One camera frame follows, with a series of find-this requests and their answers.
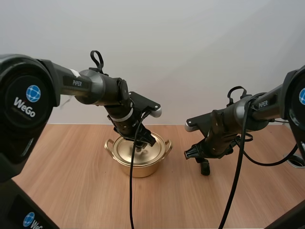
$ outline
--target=blue globe logo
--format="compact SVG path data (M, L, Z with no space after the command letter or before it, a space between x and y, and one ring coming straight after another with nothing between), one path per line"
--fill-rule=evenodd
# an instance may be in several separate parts
M301 104L305 105L305 88L303 88L301 90L299 99L300 99Z
M23 220L23 226L24 227L28 227L29 225L31 225L31 223L33 222L35 218L35 213L34 212L30 212Z
M40 99L41 91L38 86L31 85L26 91L26 96L31 103L35 103Z

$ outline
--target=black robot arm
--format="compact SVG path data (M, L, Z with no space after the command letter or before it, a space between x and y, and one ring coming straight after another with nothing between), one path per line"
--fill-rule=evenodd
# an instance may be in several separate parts
M100 62L94 58L97 53ZM104 106L114 130L126 140L134 140L135 131L141 116L147 110L153 117L160 117L161 106L135 92L129 92L127 82L121 78L111 78L102 71L103 60L98 51L92 51L91 57L97 68L81 72L67 69L50 61L40 60L50 72L60 94L73 95L82 104ZM151 132L141 124L137 146L153 146L155 139Z
M0 182L21 172L61 94L104 106L114 130L131 141L144 112L161 115L158 103L129 92L125 80L103 73L99 52L92 51L91 58L97 67L77 72L49 60L0 55ZM137 147L154 143L151 132L140 124Z
M206 158L221 158L232 153L236 145L234 139L242 132L245 104L250 99L247 131L261 130L276 118L288 120L305 159L305 66L289 72L284 83L270 92L252 96L245 91L241 100L236 103L230 100L224 109L188 119L185 129L188 132L200 130L205 139L185 151L186 159L194 157L202 163Z

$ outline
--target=black wire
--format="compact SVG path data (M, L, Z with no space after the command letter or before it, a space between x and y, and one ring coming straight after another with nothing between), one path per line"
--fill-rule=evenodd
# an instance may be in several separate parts
M229 210L230 210L230 207L231 207L231 204L232 204L232 201L233 201L233 198L234 198L234 194L235 194L235 191L236 191L237 182L238 182L240 170L241 170L241 167L242 167L242 161L243 161L243 151L244 151L244 143L245 143L245 136L246 136L247 116L248 116L248 111L249 111L249 108L250 108L251 101L254 98L255 97L252 97L244 105L244 120L243 120L242 136L241 136L241 145L240 145L239 154L238 154L238 160L237 160L237 165L236 165L235 176L234 176L234 180L233 180L230 196L228 198L227 205L225 206L224 215L223 215L223 218L222 218L222 220L220 222L220 225L219 225L218 229L223 229L224 228L224 223L225 223L225 221L226 221L226 219L228 217Z
M261 162L257 162L255 160L253 160L245 151L244 151L244 155L249 159L249 161L253 162L254 164L257 164L259 166L277 166L280 165L282 163L284 163L285 161L289 160L289 158L296 153L298 147L297 145L294 146L294 148L290 151L290 153L284 157L282 160L274 162L274 163L261 163Z
M143 114L141 120L139 121L137 130L135 131L134 142L133 142L133 147L132 147L132 158L131 158L131 162L130 162L130 174L129 174L129 216L130 216L130 224L131 224L132 229L134 229L133 218L132 218L132 170L133 170L134 153L135 153L136 142L137 142L138 132L140 130L141 123L143 122L144 118L146 118L150 113L151 113L151 111L146 111Z
M276 123L289 123L289 122L285 122L285 121L278 121L278 120L275 120Z

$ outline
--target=pot handle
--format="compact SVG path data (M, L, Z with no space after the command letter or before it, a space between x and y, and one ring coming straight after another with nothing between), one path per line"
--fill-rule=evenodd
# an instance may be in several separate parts
M106 149L106 151L108 152L108 154L112 157L112 158L114 158L113 157L113 152L109 149L109 147L108 147L108 144L109 143L111 143L111 145L113 145L113 141L111 140L111 139L108 139L106 142L105 142L105 145L104 145L104 147L105 147L105 149Z
M167 155L171 152L172 148L173 148L172 141L171 140L167 140L165 142L165 153L164 153L164 155L162 157L162 160L167 157Z

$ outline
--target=pot lid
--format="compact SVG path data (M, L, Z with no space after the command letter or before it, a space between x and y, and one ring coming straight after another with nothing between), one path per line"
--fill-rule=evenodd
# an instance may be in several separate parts
M147 145L144 149L136 148L133 160L134 167L152 165L163 158L165 153L165 142L159 135L155 133L152 133L152 136L156 139L156 143L152 147ZM132 147L133 141L128 141L123 137L119 137L113 143L113 156L121 164L130 166L132 159Z

